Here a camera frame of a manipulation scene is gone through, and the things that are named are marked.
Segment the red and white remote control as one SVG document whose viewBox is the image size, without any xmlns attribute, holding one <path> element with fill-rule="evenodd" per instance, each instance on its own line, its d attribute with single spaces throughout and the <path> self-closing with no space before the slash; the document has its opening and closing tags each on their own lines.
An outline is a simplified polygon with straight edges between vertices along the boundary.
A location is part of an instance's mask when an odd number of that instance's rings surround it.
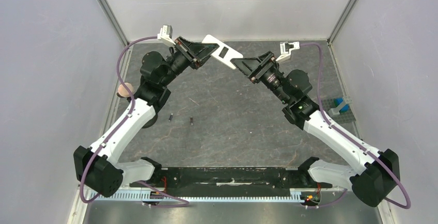
<svg viewBox="0 0 438 224">
<path fill-rule="evenodd" d="M 232 70 L 235 70 L 237 67 L 231 62 L 234 58 L 243 58 L 243 55 L 232 47 L 226 45 L 221 40 L 215 38 L 212 35 L 206 35 L 202 40 L 202 43 L 216 43 L 219 45 L 219 48 L 216 49 L 211 56 L 216 60 L 220 61 L 224 65 L 228 66 Z"/>
</svg>

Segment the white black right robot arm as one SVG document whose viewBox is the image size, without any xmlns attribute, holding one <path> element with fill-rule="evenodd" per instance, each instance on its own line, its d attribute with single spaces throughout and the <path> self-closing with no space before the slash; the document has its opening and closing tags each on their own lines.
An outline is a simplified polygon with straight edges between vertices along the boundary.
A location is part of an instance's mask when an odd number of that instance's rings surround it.
<svg viewBox="0 0 438 224">
<path fill-rule="evenodd" d="M 283 104 L 289 123 L 317 137 L 340 155 L 347 165 L 311 157 L 300 167 L 299 182 L 305 187 L 328 183 L 353 191 L 370 207 L 378 206 L 400 181 L 399 157 L 391 149 L 381 151 L 339 126 L 307 94 L 312 89 L 308 74 L 292 70 L 284 75 L 274 55 L 233 58 L 231 63 L 252 83 L 264 84 Z"/>
</svg>

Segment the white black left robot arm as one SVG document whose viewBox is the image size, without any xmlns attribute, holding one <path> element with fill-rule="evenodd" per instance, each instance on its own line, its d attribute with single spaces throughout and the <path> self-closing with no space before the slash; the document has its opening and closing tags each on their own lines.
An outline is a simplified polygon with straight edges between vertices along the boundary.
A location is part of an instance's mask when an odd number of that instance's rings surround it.
<svg viewBox="0 0 438 224">
<path fill-rule="evenodd" d="M 85 187 L 100 196 L 110 197 L 126 184 L 144 181 L 156 187 L 161 183 L 162 173 L 155 169 L 157 163 L 152 160 L 141 158 L 120 163 L 119 158 L 140 129 L 155 124 L 171 94 L 167 86 L 188 67 L 195 70 L 202 67 L 218 48 L 217 43 L 192 42 L 178 37 L 170 43 L 169 56 L 164 57 L 157 51 L 143 56 L 136 91 L 130 90 L 124 81 L 120 82 L 128 92 L 129 106 L 97 141 L 88 147 L 79 146 L 73 153 L 83 202 L 92 201 L 86 199 Z"/>
</svg>

